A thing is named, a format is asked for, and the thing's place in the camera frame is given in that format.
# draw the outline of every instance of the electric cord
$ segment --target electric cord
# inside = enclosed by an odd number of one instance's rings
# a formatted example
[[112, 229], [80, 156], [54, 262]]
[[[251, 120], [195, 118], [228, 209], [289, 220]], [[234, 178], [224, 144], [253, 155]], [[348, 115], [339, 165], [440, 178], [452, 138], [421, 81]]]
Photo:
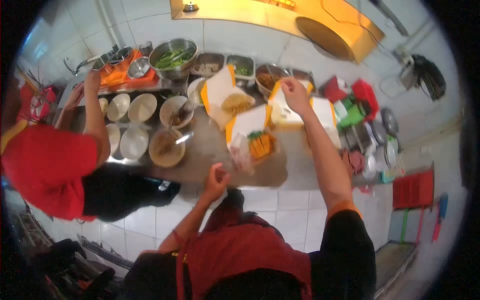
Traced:
[[[377, 38], [375, 37], [375, 35], [373, 35], [373, 33], [370, 31], [370, 29], [368, 29], [367, 27], [363, 26], [361, 24], [361, 7], [360, 7], [360, 3], [361, 3], [361, 0], [358, 0], [358, 23], [355, 23], [355, 22], [351, 22], [351, 21], [341, 21], [339, 19], [337, 19], [336, 17], [334, 17], [328, 10], [325, 9], [324, 7], [324, 0], [320, 0], [320, 5], [322, 7], [322, 9], [327, 13], [329, 14], [335, 21], [337, 21], [338, 23], [342, 23], [342, 24], [351, 24], [351, 25], [355, 25], [355, 26], [360, 26], [361, 28], [363, 28], [364, 30], [366, 30], [369, 35], [370, 35], [370, 38], [375, 42], [375, 45], [377, 46], [377, 49], [378, 51], [380, 51], [380, 53], [382, 53], [383, 55], [385, 55], [386, 57], [388, 58], [391, 58], [391, 59], [395, 59], [393, 57], [393, 55], [390, 53], [391, 50], [386, 48], [384, 45], [382, 45], [378, 40]], [[389, 55], [385, 54], [385, 52], [383, 52], [380, 47], [378, 46], [382, 46], [382, 48], [384, 48], [385, 50], [387, 50], [389, 52]]]

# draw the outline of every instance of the hand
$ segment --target hand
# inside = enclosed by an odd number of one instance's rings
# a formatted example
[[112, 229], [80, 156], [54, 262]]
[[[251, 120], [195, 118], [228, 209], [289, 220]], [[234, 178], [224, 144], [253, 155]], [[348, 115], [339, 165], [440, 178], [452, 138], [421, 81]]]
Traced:
[[227, 188], [231, 177], [231, 174], [226, 173], [222, 169], [222, 163], [217, 163], [210, 167], [207, 178], [205, 179], [204, 188], [204, 201], [208, 202], [208, 206], [220, 198]]
[[85, 77], [85, 92], [98, 95], [102, 78], [98, 71], [91, 70]]
[[80, 100], [82, 100], [84, 95], [85, 95], [84, 84], [83, 83], [77, 84], [73, 88], [72, 93], [68, 97], [67, 102], [65, 103], [65, 106], [63, 108], [67, 110], [73, 110], [75, 107], [78, 106], [78, 104], [80, 103]]
[[307, 89], [297, 79], [293, 77], [283, 78], [281, 80], [281, 87], [285, 94], [288, 107], [290, 107], [291, 110], [298, 113], [301, 117], [312, 111]]

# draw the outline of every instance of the noodles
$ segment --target noodles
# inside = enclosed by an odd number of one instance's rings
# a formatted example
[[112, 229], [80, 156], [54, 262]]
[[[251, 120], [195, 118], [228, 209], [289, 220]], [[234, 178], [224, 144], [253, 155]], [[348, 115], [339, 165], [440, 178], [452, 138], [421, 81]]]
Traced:
[[222, 103], [222, 110], [232, 116], [247, 111], [253, 104], [250, 96], [244, 94], [231, 94]]

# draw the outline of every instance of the fried food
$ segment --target fried food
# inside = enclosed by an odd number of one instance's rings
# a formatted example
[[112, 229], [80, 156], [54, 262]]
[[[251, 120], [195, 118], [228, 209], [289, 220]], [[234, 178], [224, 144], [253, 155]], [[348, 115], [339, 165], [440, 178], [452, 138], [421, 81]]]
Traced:
[[275, 82], [280, 80], [280, 76], [263, 72], [263, 73], [257, 74], [257, 80], [258, 82], [260, 82], [261, 85], [263, 85], [269, 90], [272, 90], [275, 85]]
[[252, 132], [248, 139], [250, 153], [256, 160], [270, 155], [274, 150], [276, 138], [268, 132]]
[[222, 103], [222, 110], [232, 116], [247, 111], [251, 106], [250, 96], [244, 94], [231, 94]]

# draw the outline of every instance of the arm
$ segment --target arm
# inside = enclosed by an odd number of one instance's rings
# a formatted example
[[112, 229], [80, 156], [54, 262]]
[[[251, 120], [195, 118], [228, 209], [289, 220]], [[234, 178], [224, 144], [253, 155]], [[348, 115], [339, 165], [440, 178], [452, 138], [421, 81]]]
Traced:
[[84, 84], [80, 83], [75, 86], [72, 93], [67, 99], [65, 106], [60, 112], [60, 116], [55, 124], [55, 129], [68, 130], [72, 121], [73, 110], [78, 106], [80, 100], [84, 97]]
[[187, 241], [192, 234], [197, 233], [210, 205], [223, 194], [231, 175], [221, 169], [222, 163], [214, 164], [205, 180], [205, 190], [200, 196], [195, 207], [175, 227], [158, 247], [158, 252], [168, 253], [182, 246], [182, 241]]
[[337, 204], [353, 204], [351, 183], [348, 172], [335, 146], [310, 106], [305, 87], [296, 79], [286, 78], [282, 82], [288, 106], [298, 113], [307, 132], [312, 149], [313, 163], [317, 173], [318, 186], [330, 210]]
[[110, 142], [108, 140], [105, 119], [98, 102], [98, 90], [100, 89], [100, 74], [91, 71], [85, 78], [85, 134], [95, 139], [97, 149], [97, 164], [101, 166], [110, 156]]

